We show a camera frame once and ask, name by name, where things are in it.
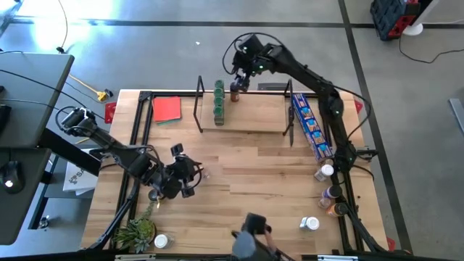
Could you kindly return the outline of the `white-lid spice jar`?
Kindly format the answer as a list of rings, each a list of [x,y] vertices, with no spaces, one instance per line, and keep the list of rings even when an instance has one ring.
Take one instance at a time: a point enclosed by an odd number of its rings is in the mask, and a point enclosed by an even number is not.
[[[154,238],[154,245],[158,249],[169,249],[174,243],[174,238],[166,233],[161,233]]]
[[[323,182],[334,174],[334,167],[332,165],[322,165],[314,174],[316,180]]]
[[[303,217],[301,223],[299,224],[300,229],[305,229],[308,231],[316,231],[317,229],[319,229],[319,226],[319,220],[313,216]]]

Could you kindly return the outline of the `person's hand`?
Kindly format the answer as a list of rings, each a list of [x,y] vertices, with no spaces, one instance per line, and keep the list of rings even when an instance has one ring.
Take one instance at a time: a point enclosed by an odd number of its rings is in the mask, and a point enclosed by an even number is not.
[[[269,231],[265,231],[265,240],[267,242],[267,245],[268,245],[268,248],[270,251],[272,252],[276,252],[277,251],[277,246],[273,240],[273,237],[271,235],[271,233]]]

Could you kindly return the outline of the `white stand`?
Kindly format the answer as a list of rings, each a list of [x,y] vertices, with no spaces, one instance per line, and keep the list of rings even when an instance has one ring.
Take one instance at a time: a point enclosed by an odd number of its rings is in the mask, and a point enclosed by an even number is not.
[[[440,0],[418,0],[419,7],[416,7],[414,10],[415,17],[403,30],[402,34],[406,36],[417,36],[421,34],[425,19],[439,2]]]

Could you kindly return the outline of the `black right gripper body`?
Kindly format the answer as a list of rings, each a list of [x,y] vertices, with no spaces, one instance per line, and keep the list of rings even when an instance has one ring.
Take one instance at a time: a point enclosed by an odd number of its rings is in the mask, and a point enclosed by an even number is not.
[[[239,40],[239,47],[233,56],[232,73],[236,76],[255,76],[264,71],[259,55],[263,54],[265,46],[256,34],[252,33]]]

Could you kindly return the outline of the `black keyboard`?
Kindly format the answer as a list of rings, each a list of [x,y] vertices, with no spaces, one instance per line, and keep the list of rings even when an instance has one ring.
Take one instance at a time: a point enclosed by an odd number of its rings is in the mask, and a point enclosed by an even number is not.
[[[4,132],[10,118],[12,108],[5,104],[0,104],[0,135]]]

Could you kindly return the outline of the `black-lid jar orange spice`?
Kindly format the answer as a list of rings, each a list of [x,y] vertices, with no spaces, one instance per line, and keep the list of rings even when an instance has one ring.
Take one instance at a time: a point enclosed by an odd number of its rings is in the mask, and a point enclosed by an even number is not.
[[[346,215],[349,212],[349,208],[346,203],[335,203],[326,209],[326,214],[338,218]]]

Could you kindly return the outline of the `black red tool case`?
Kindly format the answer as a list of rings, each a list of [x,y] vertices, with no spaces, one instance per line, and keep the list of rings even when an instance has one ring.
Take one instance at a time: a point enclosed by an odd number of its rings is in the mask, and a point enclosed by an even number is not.
[[[419,0],[373,0],[370,14],[382,41],[398,39],[419,15]]]

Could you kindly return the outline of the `gray metal bar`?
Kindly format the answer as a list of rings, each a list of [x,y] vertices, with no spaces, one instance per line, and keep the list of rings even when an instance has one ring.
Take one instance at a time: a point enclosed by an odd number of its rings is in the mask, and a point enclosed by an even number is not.
[[[464,106],[461,101],[457,98],[449,99],[452,112],[456,118],[457,124],[464,135]]]

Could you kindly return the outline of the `white printed box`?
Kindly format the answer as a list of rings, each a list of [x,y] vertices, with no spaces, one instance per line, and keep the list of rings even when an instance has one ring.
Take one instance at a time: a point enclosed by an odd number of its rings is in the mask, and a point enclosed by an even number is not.
[[[62,190],[64,192],[74,192],[76,196],[80,196],[88,191],[94,190],[97,181],[97,176],[71,162],[68,162],[66,165]]]

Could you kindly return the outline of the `black handheld device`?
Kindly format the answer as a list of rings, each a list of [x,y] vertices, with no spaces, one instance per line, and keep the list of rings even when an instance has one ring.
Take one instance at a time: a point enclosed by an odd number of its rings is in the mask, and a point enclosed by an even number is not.
[[[266,232],[272,232],[272,228],[267,224],[266,217],[251,212],[247,214],[241,230],[252,235],[264,235]]]

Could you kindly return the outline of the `potted succulent plant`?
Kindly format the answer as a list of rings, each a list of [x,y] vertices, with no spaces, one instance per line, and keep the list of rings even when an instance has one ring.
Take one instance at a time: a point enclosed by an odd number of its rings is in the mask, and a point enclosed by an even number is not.
[[[132,249],[136,254],[145,252],[157,234],[157,228],[151,220],[154,202],[150,202],[144,212],[128,224],[118,228],[112,240],[120,249]]]

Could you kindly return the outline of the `black computer mouse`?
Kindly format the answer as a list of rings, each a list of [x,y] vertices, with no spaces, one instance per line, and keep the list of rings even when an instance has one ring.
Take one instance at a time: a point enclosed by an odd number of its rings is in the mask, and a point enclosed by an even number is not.
[[[19,161],[9,161],[0,167],[0,187],[8,194],[21,192],[25,185],[22,174],[22,164]]]

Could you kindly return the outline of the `person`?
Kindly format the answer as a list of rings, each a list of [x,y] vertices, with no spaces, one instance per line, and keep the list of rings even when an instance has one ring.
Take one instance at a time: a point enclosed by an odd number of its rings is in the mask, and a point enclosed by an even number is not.
[[[246,231],[233,231],[232,235],[232,254],[238,261],[296,261],[278,247],[276,252],[270,251],[266,240],[262,243]]]

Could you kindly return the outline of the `red notebook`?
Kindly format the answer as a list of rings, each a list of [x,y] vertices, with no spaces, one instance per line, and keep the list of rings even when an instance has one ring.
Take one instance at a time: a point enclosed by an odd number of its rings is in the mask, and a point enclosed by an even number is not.
[[[181,119],[181,98],[178,96],[156,97],[152,106],[156,123]]]

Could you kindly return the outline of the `silver metal bracket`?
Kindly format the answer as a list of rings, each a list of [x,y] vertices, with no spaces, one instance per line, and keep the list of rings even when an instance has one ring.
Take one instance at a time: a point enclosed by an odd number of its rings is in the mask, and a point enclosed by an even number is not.
[[[318,255],[318,261],[359,261],[356,256]]]
[[[119,254],[114,261],[156,261],[155,254]]]

